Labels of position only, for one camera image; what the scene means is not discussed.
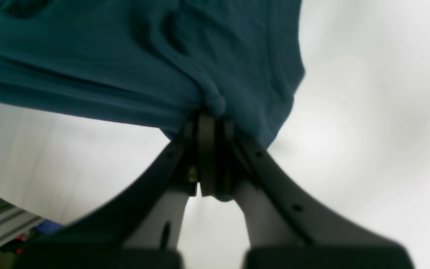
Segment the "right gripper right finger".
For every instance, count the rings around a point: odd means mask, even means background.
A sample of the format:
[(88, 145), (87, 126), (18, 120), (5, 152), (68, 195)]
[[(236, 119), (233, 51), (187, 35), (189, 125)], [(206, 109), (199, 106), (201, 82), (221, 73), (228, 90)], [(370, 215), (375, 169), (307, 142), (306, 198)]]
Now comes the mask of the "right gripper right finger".
[(405, 248), (349, 221), (298, 186), (230, 120), (217, 125), (232, 169), (230, 194), (244, 214), (244, 269), (413, 269)]

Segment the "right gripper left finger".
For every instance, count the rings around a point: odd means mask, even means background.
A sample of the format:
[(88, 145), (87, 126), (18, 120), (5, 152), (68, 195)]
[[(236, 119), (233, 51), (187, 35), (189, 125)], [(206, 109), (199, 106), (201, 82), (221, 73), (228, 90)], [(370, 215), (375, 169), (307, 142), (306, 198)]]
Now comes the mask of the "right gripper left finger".
[(16, 269), (181, 269), (186, 203), (215, 193), (215, 119), (199, 114), (150, 167), (102, 208), (29, 244)]

